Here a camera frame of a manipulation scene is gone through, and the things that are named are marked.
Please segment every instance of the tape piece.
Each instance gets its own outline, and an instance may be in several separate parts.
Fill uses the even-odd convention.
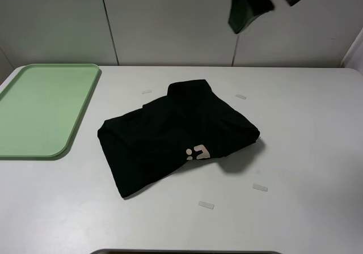
[[[243,96],[241,94],[236,94],[236,97],[241,98],[243,100],[246,100],[247,99],[247,97],[245,97],[245,96]]]
[[[205,207],[205,208],[211,209],[211,210],[213,210],[213,208],[214,208],[214,204],[206,203],[206,202],[203,202],[203,201],[199,201],[199,206]]]
[[[256,184],[256,183],[254,183],[254,185],[252,186],[252,188],[254,188],[256,190],[260,190],[260,191],[267,192],[267,187],[261,186],[261,185]]]

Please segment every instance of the plastic tray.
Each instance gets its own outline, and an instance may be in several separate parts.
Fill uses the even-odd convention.
[[[63,152],[99,73],[94,64],[22,68],[0,94],[0,158]]]

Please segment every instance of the folded black shirt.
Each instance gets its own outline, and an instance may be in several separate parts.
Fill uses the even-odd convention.
[[[219,99],[206,80],[169,85],[166,96],[104,122],[103,152],[123,198],[191,159],[228,156],[255,143],[258,129]]]

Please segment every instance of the table surface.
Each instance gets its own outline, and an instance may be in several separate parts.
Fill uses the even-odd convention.
[[[361,253],[363,76],[357,71],[100,68],[67,155],[0,161],[0,253]],[[191,79],[206,79],[258,127],[261,139],[227,158],[188,162],[123,200],[97,130],[104,120],[164,96],[170,83]],[[254,183],[268,191],[253,189]]]

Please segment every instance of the white table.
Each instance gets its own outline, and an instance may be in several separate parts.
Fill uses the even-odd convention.
[[[0,253],[362,253],[363,76],[357,71],[100,68],[65,157],[0,161]],[[258,127],[261,140],[229,158],[189,162],[123,200],[97,130],[104,120],[165,95],[170,83],[190,79],[206,79]],[[141,94],[145,90],[152,93]],[[253,189],[253,183],[268,192]],[[203,208],[199,201],[215,207]]]

